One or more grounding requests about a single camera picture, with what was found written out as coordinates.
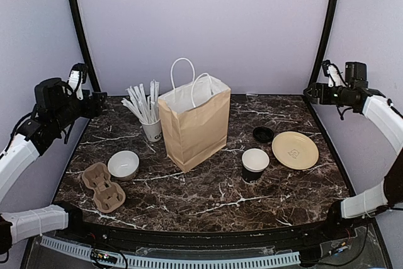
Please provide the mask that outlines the black plastic cup lid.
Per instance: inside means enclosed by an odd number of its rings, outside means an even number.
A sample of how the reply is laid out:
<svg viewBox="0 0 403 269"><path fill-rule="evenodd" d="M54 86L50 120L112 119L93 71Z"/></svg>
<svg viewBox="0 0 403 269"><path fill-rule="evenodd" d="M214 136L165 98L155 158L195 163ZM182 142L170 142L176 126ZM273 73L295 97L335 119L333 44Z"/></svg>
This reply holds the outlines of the black plastic cup lid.
<svg viewBox="0 0 403 269"><path fill-rule="evenodd" d="M260 143L269 143L274 139L274 132L264 126L254 128L253 137Z"/></svg>

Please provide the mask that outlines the black paper coffee cup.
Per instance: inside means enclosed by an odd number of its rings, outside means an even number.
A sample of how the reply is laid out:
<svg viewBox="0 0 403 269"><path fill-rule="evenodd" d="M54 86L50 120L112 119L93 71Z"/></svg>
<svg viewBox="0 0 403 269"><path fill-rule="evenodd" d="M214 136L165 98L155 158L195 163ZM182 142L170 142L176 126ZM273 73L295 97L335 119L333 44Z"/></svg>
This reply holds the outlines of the black paper coffee cup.
<svg viewBox="0 0 403 269"><path fill-rule="evenodd" d="M242 154L242 179L246 183L257 182L270 164L270 158L261 149L248 149Z"/></svg>

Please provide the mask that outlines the cardboard cup carrier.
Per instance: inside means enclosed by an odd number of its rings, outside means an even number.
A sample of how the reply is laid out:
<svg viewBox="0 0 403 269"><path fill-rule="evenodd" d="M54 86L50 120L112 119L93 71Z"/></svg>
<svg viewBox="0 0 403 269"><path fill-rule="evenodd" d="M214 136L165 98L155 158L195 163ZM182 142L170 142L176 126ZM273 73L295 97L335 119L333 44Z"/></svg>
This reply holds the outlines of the cardboard cup carrier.
<svg viewBox="0 0 403 269"><path fill-rule="evenodd" d="M122 206L126 194L118 183L111 181L111 174L104 163L90 165L82 173L87 188L94 192L93 201L102 213L110 213Z"/></svg>

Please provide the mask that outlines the brown paper bag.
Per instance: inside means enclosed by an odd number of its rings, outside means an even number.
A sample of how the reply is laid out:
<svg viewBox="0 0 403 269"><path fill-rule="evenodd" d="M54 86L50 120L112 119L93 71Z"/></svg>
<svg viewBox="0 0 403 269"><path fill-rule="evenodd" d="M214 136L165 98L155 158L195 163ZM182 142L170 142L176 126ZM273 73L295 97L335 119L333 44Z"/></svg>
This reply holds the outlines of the brown paper bag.
<svg viewBox="0 0 403 269"><path fill-rule="evenodd" d="M195 72L189 59L176 59L170 70L173 89L158 97L158 107L167 156L187 173L226 146L231 89L207 72L176 86L173 72L181 60Z"/></svg>

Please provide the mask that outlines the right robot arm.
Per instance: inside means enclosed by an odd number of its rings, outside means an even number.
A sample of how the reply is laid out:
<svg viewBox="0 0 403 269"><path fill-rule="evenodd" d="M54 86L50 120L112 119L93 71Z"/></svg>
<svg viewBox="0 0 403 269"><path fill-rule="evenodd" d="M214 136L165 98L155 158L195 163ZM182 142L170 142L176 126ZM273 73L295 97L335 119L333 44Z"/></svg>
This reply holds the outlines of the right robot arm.
<svg viewBox="0 0 403 269"><path fill-rule="evenodd" d="M379 184L331 205L321 234L334 240L349 221L374 217L387 210L402 210L402 114L390 98L369 88L366 64L347 62L345 70L340 71L336 64L325 60L321 67L328 81L309 84L304 89L305 97L318 105L335 106L340 117L346 110L362 115L371 121L373 130L380 132L371 138L370 144L389 145L396 155Z"/></svg>

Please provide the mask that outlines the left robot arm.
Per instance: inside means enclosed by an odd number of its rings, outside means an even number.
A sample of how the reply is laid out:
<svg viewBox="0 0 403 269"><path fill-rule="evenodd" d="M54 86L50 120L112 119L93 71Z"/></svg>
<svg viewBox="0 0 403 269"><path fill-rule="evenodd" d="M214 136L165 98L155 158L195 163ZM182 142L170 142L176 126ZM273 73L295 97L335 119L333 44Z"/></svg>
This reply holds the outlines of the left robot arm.
<svg viewBox="0 0 403 269"><path fill-rule="evenodd" d="M20 175L52 145L55 139L68 140L78 118L92 119L105 108L105 92L78 97L60 78L50 78L35 86L36 104L14 127L9 144L1 153L1 196L5 197ZM1 253L12 245L46 232L63 230L75 241L89 236L82 212L68 202L40 209L1 213Z"/></svg>

